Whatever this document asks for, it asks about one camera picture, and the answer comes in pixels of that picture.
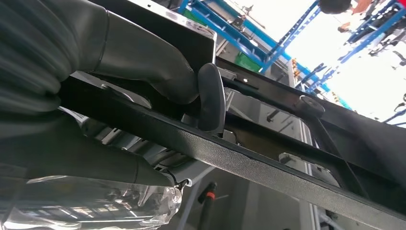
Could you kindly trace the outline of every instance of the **metal rod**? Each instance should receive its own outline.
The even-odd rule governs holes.
[[[404,114],[406,114],[406,109],[395,113],[395,115],[393,115],[392,117],[384,120],[382,123],[388,123],[388,122],[392,121],[393,119],[397,118],[398,116],[402,116]]]
[[[183,213],[182,213],[182,216],[180,217],[179,225],[178,225],[178,227],[176,228],[176,230],[183,230],[183,229],[185,228],[186,221],[188,220],[190,211],[191,211],[191,209],[192,209],[192,205],[193,205],[194,201],[196,200],[197,191],[199,191],[199,187],[200,187],[200,183],[201,183],[201,182],[202,182],[202,181],[199,180],[199,181],[196,182],[196,183],[194,184],[194,186],[192,187],[191,193],[190,193],[190,195],[189,195],[188,201],[186,202],[185,209],[184,209],[184,211],[183,211]]]
[[[286,129],[293,121],[288,122],[284,127],[282,127],[278,132],[282,132],[284,129]]]

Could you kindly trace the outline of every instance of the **machine part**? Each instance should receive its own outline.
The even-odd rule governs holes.
[[[320,118],[325,112],[325,109],[320,103],[304,95],[299,97],[299,100],[294,106],[297,108],[298,112],[318,118]]]
[[[223,39],[220,42],[220,44],[216,47],[216,56],[219,56],[224,51],[227,45],[228,41],[226,39]]]
[[[188,162],[176,168],[168,169],[168,172],[174,177],[176,182],[180,183],[186,180],[188,181],[186,185],[192,187],[214,168],[214,166],[201,161],[190,159]]]
[[[287,86],[280,85],[279,87],[280,89],[285,89]],[[298,99],[300,92],[289,87],[286,89],[298,94],[296,96],[296,99]],[[78,111],[81,114],[93,116],[98,120],[114,127],[122,128],[138,137],[147,138],[175,151],[187,153],[197,160],[290,196],[304,199],[312,204],[342,214],[361,223],[378,229],[401,229],[402,226],[406,224],[404,216],[381,205],[377,205],[367,198],[354,194],[354,192],[359,193],[356,188],[355,190],[351,188],[351,177],[353,175],[351,176],[351,172],[346,171],[348,166],[346,166],[341,158],[328,155],[326,152],[314,149],[307,144],[288,138],[272,130],[252,124],[242,118],[230,115],[226,116],[226,128],[236,133],[237,138],[240,138],[241,133],[238,129],[245,129],[250,135],[256,134],[261,136],[261,138],[267,137],[267,143],[277,143],[276,145],[273,144],[271,148],[267,147],[267,152],[270,150],[278,152],[279,149],[279,151],[284,150],[283,152],[289,152],[299,156],[302,154],[306,156],[305,160],[309,162],[314,162],[314,159],[317,157],[322,157],[325,161],[330,161],[330,164],[324,165],[321,162],[319,164],[331,170],[343,188],[337,188],[315,179],[310,175],[281,165],[272,160],[270,155],[263,155],[264,152],[258,154],[247,149],[252,148],[252,146],[245,146],[245,148],[243,148],[231,144],[225,140],[213,137],[212,135],[201,132],[183,123],[147,110],[139,105],[107,96],[105,92],[100,89],[75,79],[68,79],[63,82],[59,96],[62,98],[65,107]],[[109,114],[97,113],[98,109],[95,108],[98,106],[97,104],[93,103],[89,106],[89,102],[92,102],[95,98],[105,102],[103,107],[107,109],[107,111],[115,112]],[[165,130],[165,136],[156,135],[155,132],[151,132],[152,130]],[[358,171],[361,170],[363,173],[366,172],[355,165],[351,165],[351,167]],[[385,183],[382,177],[380,177],[380,183]]]
[[[220,72],[222,78],[227,78],[233,81],[237,77],[235,73],[226,69],[218,68],[218,71]]]
[[[203,190],[197,199],[199,203],[203,204],[202,213],[200,214],[199,225],[197,230],[209,230],[210,229],[210,219],[215,199],[215,191],[217,189],[217,184],[215,182],[210,182],[209,185]]]
[[[128,99],[129,101],[131,101],[131,102],[134,102],[134,100],[133,100],[130,96],[128,96],[128,95],[125,94],[124,92],[120,92],[120,91],[118,91],[118,90],[116,90],[116,89],[113,89],[113,88],[112,88],[111,86],[109,86],[109,85],[102,84],[102,85],[101,85],[101,88],[104,89],[104,90],[107,90],[107,91],[109,91],[109,92],[115,93],[115,94],[117,94],[118,96],[121,96],[121,97],[123,97],[123,98],[126,98],[126,99]]]
[[[267,122],[273,122],[273,119],[277,114],[279,113],[279,110],[273,111],[272,113],[267,115]]]
[[[344,230],[340,225],[338,225],[335,221],[333,221],[330,217],[328,217],[325,213],[319,210],[318,216],[322,219],[325,223],[332,226],[335,230]]]
[[[207,63],[197,75],[200,95],[200,116],[197,127],[212,134],[223,133],[226,99],[220,72],[213,63]]]
[[[226,99],[226,111],[230,109],[231,103],[233,101],[235,92],[233,90],[228,90],[228,95]]]

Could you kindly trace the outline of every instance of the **black metal frame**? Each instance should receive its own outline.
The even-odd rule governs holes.
[[[310,162],[329,164],[336,169],[336,178],[348,173],[342,159],[240,117],[227,114],[226,128],[236,131],[237,136],[266,138],[259,144],[267,144],[271,155],[226,142],[75,78],[63,82],[59,96],[64,107],[359,222],[379,229],[401,229],[406,224],[403,215],[291,169],[273,160],[272,154],[288,152],[305,156]],[[347,177],[339,182],[351,186],[345,181]]]
[[[117,0],[114,4],[105,0],[92,1],[135,23],[143,23],[141,26],[169,39],[168,42],[185,52],[195,71],[212,61],[213,38],[198,36],[127,0]],[[165,24],[161,26],[164,29],[156,26],[159,23]],[[199,46],[195,46],[194,39],[199,41]],[[388,154],[401,152],[405,144],[394,140],[397,136],[406,136],[406,130],[370,120],[311,95],[307,96],[318,101],[326,111],[320,119],[304,114],[295,106],[303,92],[221,58],[216,59],[216,64],[237,74],[234,80],[223,78],[224,87],[300,117],[320,149],[232,114],[226,115],[226,129],[236,134],[244,148],[228,143],[180,122],[183,113],[199,113],[198,100],[190,105],[176,105],[142,82],[98,75],[146,97],[154,110],[74,78],[62,84],[59,96],[66,108],[269,188],[379,229],[405,228],[406,193],[399,185],[402,183],[399,177],[393,176],[396,171],[388,168],[391,161],[386,162],[382,153],[385,150]],[[278,156],[284,152],[329,169],[341,188],[279,163]]]

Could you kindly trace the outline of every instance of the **textured black metal bar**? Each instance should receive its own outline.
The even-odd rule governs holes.
[[[361,223],[378,229],[406,225],[406,217],[390,209],[80,80],[63,82],[59,97],[66,108]]]
[[[320,122],[319,119],[312,117],[308,118],[306,122],[307,126],[309,127],[311,133],[316,138],[316,141],[320,147],[320,149],[325,150],[327,152],[331,152],[332,154],[339,156],[342,158],[340,152],[338,151],[336,144],[331,139],[330,135],[328,134],[327,130]],[[347,170],[345,173],[351,174],[352,176],[347,176],[348,180],[346,181],[351,188],[354,189],[356,194],[359,194],[363,197],[369,198],[368,193],[360,184],[357,175],[352,171],[348,162],[345,162],[345,166]]]
[[[237,140],[242,146],[276,161],[280,154],[287,152],[304,161],[321,165],[332,172],[340,186],[355,194],[365,196],[355,175],[339,156],[316,149],[299,140],[233,114],[226,116],[226,129],[236,134]]]
[[[387,129],[388,127],[384,127],[383,124],[372,121],[369,118],[358,115],[341,106],[320,100],[317,97],[268,79],[256,72],[244,69],[220,57],[216,58],[216,64],[221,68],[235,72],[238,78],[248,79],[249,82],[258,86],[257,89],[253,89],[238,81],[223,79],[223,85],[225,87],[239,91],[246,96],[258,99],[266,104],[275,106],[278,109],[302,118],[304,121],[306,121],[307,117],[300,114],[296,110],[294,104],[299,100],[301,95],[313,98],[326,110],[320,121],[326,128],[328,134],[332,137],[333,142],[337,145],[340,155],[343,156],[346,161],[369,170],[371,173],[384,176],[387,179],[393,179],[393,174],[390,175],[387,167],[382,164],[382,157],[385,157],[382,156],[383,153],[377,152],[376,149],[371,149],[373,143],[368,143],[370,141],[365,140],[370,139],[371,136],[375,135],[374,139],[382,138],[385,142],[389,142],[390,140],[388,140],[387,135],[385,137],[379,135],[379,130]],[[362,127],[367,127],[370,131],[366,132]],[[391,129],[391,133],[393,132],[393,135],[395,136],[396,134],[394,133],[399,133],[401,131],[395,130],[394,128]],[[383,150],[388,147],[380,146],[379,148]],[[395,153],[402,151],[400,146],[396,148],[399,150],[394,151]]]

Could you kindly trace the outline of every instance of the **plastic wrap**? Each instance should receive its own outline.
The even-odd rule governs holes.
[[[70,176],[29,180],[13,189],[12,202],[8,197],[9,205],[0,213],[5,230],[157,229],[181,203],[174,187]]]

